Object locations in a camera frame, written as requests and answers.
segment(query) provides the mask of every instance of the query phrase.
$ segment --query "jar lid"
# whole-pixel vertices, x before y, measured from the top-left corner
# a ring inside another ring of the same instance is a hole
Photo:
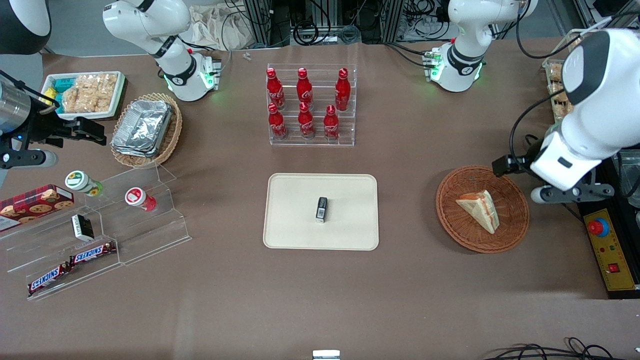
[[[65,185],[71,190],[80,190],[89,183],[89,177],[80,170],[71,171],[65,178]]]
[[[131,188],[124,195],[124,200],[131,206],[139,206],[147,198],[147,194],[141,188]]]

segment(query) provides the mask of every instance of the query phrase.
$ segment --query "cookie box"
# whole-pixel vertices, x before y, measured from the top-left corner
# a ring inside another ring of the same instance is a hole
[[[0,203],[0,233],[74,205],[72,193],[48,184]]]

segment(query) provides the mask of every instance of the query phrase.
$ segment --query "round wicker basket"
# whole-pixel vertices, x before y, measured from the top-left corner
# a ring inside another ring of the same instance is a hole
[[[498,212],[500,226],[495,234],[484,230],[456,203],[461,195],[483,190],[489,191]],[[523,193],[512,180],[495,177],[488,167],[461,167],[445,176],[436,193],[436,209],[440,223],[454,240],[485,254],[513,249],[529,228],[529,206]]]
[[[173,153],[175,146],[178,144],[178,138],[180,137],[180,131],[182,131],[182,114],[180,113],[180,109],[178,108],[178,104],[176,104],[175,100],[173,100],[170,96],[165,94],[147,94],[142,95],[137,98],[137,100],[151,100],[151,101],[164,101],[167,104],[171,105],[172,114],[170,123],[166,128],[166,132],[164,133],[164,138],[162,144],[160,145],[160,152],[155,158],[144,158],[142,156],[133,156],[133,155],[124,155],[116,152],[114,148],[111,148],[111,152],[113,156],[118,160],[119,163],[123,165],[127,165],[130,167],[139,167],[145,164],[148,164],[152,161],[155,161],[158,164],[164,163],[169,156]],[[127,113],[127,110],[131,107],[133,101],[127,105],[127,107],[122,111],[120,117],[118,117],[118,122],[116,123],[115,129],[113,132],[115,133],[120,127],[122,123],[122,118]]]

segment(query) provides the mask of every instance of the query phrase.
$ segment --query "sandwich slice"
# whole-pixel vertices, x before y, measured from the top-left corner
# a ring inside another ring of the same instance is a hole
[[[493,199],[488,191],[483,190],[478,193],[467,193],[459,197],[456,202],[469,215],[471,215],[485,230],[495,234],[495,230],[500,226],[498,212],[493,205]]]

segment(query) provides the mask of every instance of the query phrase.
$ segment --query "table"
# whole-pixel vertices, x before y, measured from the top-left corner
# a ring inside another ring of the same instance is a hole
[[[557,40],[525,46],[543,53]],[[174,201],[193,239],[40,302],[26,300],[24,278],[0,271],[3,358],[309,359],[314,349],[337,348],[344,359],[477,359],[515,343],[564,348],[565,336],[634,356],[640,305],[604,300],[584,226],[565,209],[530,202],[527,236],[496,255],[460,247],[436,217],[446,173],[506,154],[514,120],[547,94],[540,61],[513,41],[496,41],[477,83],[452,94],[382,45],[250,53],[252,61],[234,55],[215,94],[179,103],[184,127],[165,165],[178,177]],[[356,146],[271,147],[267,62],[354,61]],[[150,56],[45,55],[44,63],[45,74],[122,71],[125,103],[167,92]],[[544,104],[522,122],[518,139],[543,134],[551,122]],[[114,122],[104,124],[110,133]],[[76,168],[95,179],[127,169],[108,147],[88,142],[67,141],[58,154],[56,167],[10,172],[0,197],[62,183]],[[275,172],[373,175],[378,248],[266,248],[266,188]],[[539,185],[527,175],[512,179],[525,194]]]

